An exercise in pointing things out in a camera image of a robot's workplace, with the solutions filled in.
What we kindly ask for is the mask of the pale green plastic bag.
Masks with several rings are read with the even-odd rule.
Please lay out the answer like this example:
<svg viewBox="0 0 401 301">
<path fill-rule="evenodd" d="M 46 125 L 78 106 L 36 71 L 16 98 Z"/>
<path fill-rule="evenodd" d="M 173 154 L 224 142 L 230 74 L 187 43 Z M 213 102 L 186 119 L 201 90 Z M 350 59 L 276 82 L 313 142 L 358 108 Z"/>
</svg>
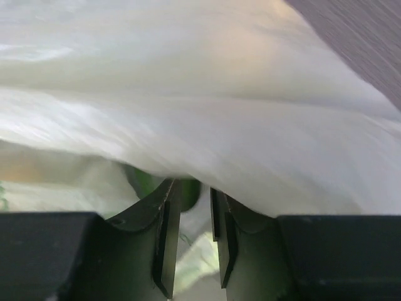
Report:
<svg viewBox="0 0 401 301">
<path fill-rule="evenodd" d="M 284 1 L 2 1 L 1 209 L 157 176 L 268 215 L 400 214 L 400 112 Z"/>
</svg>

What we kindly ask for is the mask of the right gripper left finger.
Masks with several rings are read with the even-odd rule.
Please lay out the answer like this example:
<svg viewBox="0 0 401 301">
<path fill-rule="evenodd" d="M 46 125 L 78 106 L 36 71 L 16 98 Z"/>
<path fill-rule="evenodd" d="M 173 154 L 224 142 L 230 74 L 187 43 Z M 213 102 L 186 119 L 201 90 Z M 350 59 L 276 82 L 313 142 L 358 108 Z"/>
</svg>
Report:
<svg viewBox="0 0 401 301">
<path fill-rule="evenodd" d="M 2 300 L 167 300 L 182 183 L 103 219 L 94 212 L 3 213 Z"/>
</svg>

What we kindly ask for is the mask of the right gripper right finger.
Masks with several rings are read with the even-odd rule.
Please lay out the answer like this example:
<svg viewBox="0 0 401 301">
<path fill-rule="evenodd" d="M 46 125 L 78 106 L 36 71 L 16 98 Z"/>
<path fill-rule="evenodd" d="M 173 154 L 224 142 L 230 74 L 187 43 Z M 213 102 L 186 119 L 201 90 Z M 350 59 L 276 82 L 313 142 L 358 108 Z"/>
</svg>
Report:
<svg viewBox="0 0 401 301">
<path fill-rule="evenodd" d="M 228 300 L 399 300 L 400 217 L 258 214 L 211 190 Z"/>
</svg>

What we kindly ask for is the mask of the fake dark green avocado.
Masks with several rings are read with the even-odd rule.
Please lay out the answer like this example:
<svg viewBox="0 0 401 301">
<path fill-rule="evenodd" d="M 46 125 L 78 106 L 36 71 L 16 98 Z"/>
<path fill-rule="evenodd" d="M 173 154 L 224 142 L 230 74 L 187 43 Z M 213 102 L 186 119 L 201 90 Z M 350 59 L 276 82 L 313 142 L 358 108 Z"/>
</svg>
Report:
<svg viewBox="0 0 401 301">
<path fill-rule="evenodd" d="M 165 179 L 164 177 L 148 174 L 133 166 L 125 165 L 123 169 L 129 184 L 134 188 L 138 198 L 140 199 L 151 194 Z M 200 194 L 201 184 L 199 181 L 195 179 L 183 179 L 181 212 L 186 212 L 194 207 Z"/>
</svg>

